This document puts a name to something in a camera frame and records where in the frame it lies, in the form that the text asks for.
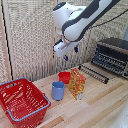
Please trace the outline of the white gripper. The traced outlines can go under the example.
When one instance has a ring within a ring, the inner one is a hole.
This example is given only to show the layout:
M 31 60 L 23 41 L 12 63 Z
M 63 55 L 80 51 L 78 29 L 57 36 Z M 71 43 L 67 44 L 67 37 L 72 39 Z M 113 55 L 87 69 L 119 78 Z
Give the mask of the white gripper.
M 68 61 L 68 56 L 65 55 L 68 51 L 70 51 L 72 48 L 74 48 L 75 53 L 79 52 L 78 47 L 75 47 L 77 45 L 77 42 L 69 42 L 65 43 L 62 39 L 60 39 L 58 42 L 56 42 L 53 46 L 53 51 L 55 52 L 55 55 L 57 57 L 62 57 L 64 55 L 64 60 Z

